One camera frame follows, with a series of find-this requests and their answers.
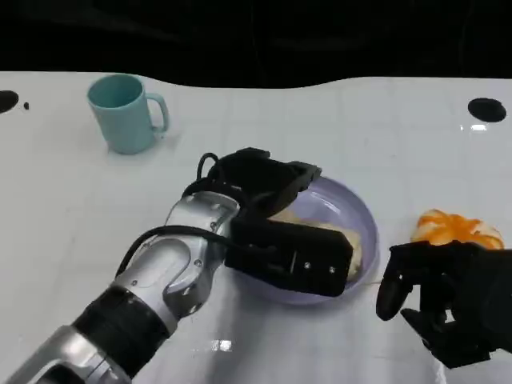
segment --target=black cable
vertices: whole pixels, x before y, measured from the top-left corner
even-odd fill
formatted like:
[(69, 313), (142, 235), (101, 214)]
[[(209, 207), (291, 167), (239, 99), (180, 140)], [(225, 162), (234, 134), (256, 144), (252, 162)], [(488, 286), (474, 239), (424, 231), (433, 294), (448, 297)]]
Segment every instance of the black cable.
[(169, 235), (185, 235), (185, 236), (196, 236), (200, 238), (204, 238), (209, 242), (216, 242), (217, 244), (221, 244), (223, 246), (227, 246), (229, 248), (234, 248), (236, 250), (240, 250), (244, 254), (252, 254), (252, 255), (265, 255), (270, 256), (275, 250), (261, 250), (261, 249), (252, 249), (244, 246), (240, 246), (228, 238), (221, 236), (220, 234), (215, 234), (213, 232), (209, 232), (208, 230), (202, 230), (201, 228), (195, 228), (193, 226), (157, 226), (152, 230), (148, 230), (144, 234), (138, 237), (137, 240), (131, 245), (128, 251), (125, 254), (125, 257), (122, 258), (121, 264), (119, 265), (118, 271), (115, 273), (115, 277), (122, 274), (128, 265), (135, 252), (140, 248), (140, 246), (147, 241), (148, 239), (154, 236), (169, 236)]
[(212, 154), (211, 152), (208, 152), (208, 153), (204, 154), (203, 156), (201, 156), (201, 159), (199, 160), (199, 164), (198, 164), (198, 170), (196, 172), (197, 180), (200, 180), (202, 178), (202, 168), (205, 165), (205, 161), (208, 160), (209, 158), (214, 160), (215, 164), (218, 163), (218, 156), (216, 154)]
[(466, 55), (466, 32), (467, 28), (470, 24), (470, 20), (473, 17), (474, 8), (476, 6), (475, 0), (470, 0), (470, 4), (468, 5), (466, 16), (464, 17), (464, 23), (462, 24), (461, 36), (458, 40), (458, 67), (460, 71), (460, 75), (464, 76), (464, 56)]

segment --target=black background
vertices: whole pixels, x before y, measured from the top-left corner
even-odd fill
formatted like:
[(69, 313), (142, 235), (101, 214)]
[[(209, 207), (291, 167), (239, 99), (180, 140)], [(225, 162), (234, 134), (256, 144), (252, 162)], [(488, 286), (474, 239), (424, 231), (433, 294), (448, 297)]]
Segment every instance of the black background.
[(512, 77), (505, 0), (4, 0), (0, 70), (189, 86)]

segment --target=mug handle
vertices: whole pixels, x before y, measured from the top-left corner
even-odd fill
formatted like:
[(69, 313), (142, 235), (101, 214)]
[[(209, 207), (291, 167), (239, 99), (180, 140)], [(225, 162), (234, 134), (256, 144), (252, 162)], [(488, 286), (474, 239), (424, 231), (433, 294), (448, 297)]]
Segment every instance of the mug handle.
[(164, 98), (159, 94), (146, 94), (146, 98), (149, 100), (155, 100), (160, 106), (160, 110), (162, 111), (163, 116), (163, 127), (159, 128), (157, 126), (153, 126), (153, 131), (158, 134), (163, 134), (169, 129), (169, 110), (167, 109), (167, 104)]

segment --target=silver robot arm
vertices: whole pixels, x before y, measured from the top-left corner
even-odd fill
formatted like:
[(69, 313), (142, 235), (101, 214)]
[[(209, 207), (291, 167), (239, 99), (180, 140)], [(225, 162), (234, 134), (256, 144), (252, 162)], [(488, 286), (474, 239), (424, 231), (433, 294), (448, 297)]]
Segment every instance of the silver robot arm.
[[(168, 226), (224, 237), (240, 210), (230, 197), (197, 192), (171, 210)], [(60, 327), (8, 384), (127, 384), (168, 339), (181, 318), (208, 299), (222, 246), (188, 235), (157, 236), (70, 326)]]

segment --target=black hole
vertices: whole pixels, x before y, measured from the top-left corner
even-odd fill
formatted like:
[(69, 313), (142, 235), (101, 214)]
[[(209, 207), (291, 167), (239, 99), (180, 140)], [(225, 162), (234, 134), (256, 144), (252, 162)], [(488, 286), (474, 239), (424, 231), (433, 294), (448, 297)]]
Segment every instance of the black hole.
[(476, 98), (467, 106), (468, 111), (483, 122), (500, 122), (506, 117), (506, 109), (493, 98)]
[(0, 90), (0, 114), (12, 110), (18, 104), (19, 96), (12, 90)]

